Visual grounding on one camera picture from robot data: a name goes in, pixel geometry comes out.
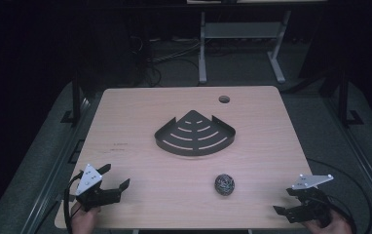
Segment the person's right hand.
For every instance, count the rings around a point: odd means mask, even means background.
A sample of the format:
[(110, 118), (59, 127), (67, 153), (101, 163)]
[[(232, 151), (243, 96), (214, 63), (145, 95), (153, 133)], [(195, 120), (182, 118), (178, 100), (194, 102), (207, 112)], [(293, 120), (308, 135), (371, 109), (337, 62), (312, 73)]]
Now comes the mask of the person's right hand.
[(317, 220), (302, 223), (312, 234), (353, 234), (352, 228), (347, 221), (337, 212), (330, 211), (332, 221), (326, 227), (319, 226)]

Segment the steel wool ball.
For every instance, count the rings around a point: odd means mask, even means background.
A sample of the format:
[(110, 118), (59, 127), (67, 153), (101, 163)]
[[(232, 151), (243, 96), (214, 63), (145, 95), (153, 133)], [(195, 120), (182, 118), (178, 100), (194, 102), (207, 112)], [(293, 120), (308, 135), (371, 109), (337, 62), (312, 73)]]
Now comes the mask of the steel wool ball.
[(218, 194), (229, 196), (235, 190), (235, 181), (230, 175), (218, 175), (214, 182), (214, 188)]

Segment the aluminium floor rail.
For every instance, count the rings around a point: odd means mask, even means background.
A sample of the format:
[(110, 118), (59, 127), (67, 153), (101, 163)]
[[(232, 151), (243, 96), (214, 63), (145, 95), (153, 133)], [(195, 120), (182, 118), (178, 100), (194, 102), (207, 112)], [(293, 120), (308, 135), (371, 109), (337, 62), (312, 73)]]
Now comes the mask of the aluminium floor rail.
[(358, 143), (357, 138), (353, 135), (351, 126), (345, 125), (341, 121), (341, 118), (338, 116), (338, 113), (337, 113), (337, 107), (335, 106), (335, 103), (333, 100), (325, 97), (323, 99), (323, 102), (326, 108), (328, 109), (330, 115), (334, 119), (336, 125), (340, 129), (342, 135), (346, 139), (348, 145), (350, 146), (350, 149), (352, 150), (353, 155), (356, 158), (358, 166), (362, 170), (364, 177), (367, 180), (367, 183), (372, 190), (372, 165), (368, 161), (367, 155), (365, 154), (363, 148)]
[(43, 233), (44, 227), (56, 230), (54, 218), (63, 198), (63, 191), (75, 168), (75, 163), (97, 110), (101, 93), (84, 97), (81, 117), (76, 124), (63, 122), (72, 100), (60, 96), (35, 138), (24, 160), (22, 177), (33, 198), (27, 198), (30, 211), (20, 228), (20, 234)]

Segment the black metal corner shelf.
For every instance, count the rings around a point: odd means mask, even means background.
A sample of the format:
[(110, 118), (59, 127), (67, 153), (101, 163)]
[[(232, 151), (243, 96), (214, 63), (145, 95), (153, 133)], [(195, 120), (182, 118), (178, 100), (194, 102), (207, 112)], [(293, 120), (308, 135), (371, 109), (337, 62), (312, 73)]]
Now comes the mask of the black metal corner shelf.
[(180, 120), (172, 118), (159, 128), (156, 144), (169, 153), (198, 157), (219, 152), (235, 140), (236, 130), (215, 116), (204, 117), (190, 110)]

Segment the person's left hand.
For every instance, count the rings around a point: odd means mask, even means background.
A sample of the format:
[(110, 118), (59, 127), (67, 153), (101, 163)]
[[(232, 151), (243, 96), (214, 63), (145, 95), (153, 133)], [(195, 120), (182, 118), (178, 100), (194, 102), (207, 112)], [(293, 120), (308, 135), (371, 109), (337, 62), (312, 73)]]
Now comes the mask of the person's left hand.
[(73, 234), (93, 234), (97, 224), (97, 216), (101, 212), (101, 207), (90, 209), (88, 212), (83, 210), (83, 206), (76, 202), (71, 212), (71, 228)]

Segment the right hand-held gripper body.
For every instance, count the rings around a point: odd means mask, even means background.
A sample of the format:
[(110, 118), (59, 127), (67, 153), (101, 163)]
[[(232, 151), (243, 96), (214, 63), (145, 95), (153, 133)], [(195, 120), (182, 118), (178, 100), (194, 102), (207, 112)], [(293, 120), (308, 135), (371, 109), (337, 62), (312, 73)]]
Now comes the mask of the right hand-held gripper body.
[(287, 217), (288, 221), (294, 223), (314, 219), (321, 227), (326, 227), (331, 222), (330, 202), (317, 187), (332, 179), (332, 175), (299, 175), (290, 188), (303, 190), (302, 196), (293, 196), (301, 205), (289, 208), (292, 216)]

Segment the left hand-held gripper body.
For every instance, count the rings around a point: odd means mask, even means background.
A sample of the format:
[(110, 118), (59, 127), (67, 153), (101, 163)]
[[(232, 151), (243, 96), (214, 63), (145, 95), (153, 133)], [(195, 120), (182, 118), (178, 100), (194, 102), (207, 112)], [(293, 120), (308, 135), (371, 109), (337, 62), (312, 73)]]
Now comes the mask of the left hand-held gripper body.
[(92, 208), (119, 203), (122, 193), (116, 189), (100, 188), (102, 176), (94, 166), (87, 164), (76, 189), (76, 199), (87, 212)]

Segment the black metal post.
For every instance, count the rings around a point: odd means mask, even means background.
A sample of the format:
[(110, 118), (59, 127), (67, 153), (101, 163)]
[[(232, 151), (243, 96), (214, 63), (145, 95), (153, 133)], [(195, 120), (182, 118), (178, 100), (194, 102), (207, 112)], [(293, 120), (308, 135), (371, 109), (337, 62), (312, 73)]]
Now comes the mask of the black metal post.
[(362, 125), (363, 121), (355, 110), (348, 109), (349, 77), (342, 73), (338, 93), (338, 118), (345, 128), (350, 125)]
[(70, 123), (72, 126), (75, 126), (81, 117), (80, 110), (80, 87), (78, 75), (75, 75), (71, 82), (72, 85), (72, 109), (66, 111), (63, 114), (61, 123)]

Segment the grey metal desk frame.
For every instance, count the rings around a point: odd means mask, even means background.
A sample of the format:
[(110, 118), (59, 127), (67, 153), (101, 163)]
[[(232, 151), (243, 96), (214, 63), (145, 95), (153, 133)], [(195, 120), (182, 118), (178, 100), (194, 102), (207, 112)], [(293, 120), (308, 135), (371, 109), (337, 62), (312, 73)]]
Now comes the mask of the grey metal desk frame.
[(274, 48), (267, 53), (268, 60), (280, 84), (285, 82), (278, 62), (279, 49), (291, 16), (290, 11), (283, 14), (281, 21), (272, 22), (207, 22), (205, 12), (201, 12), (199, 83), (207, 82), (205, 43), (208, 39), (275, 39)]

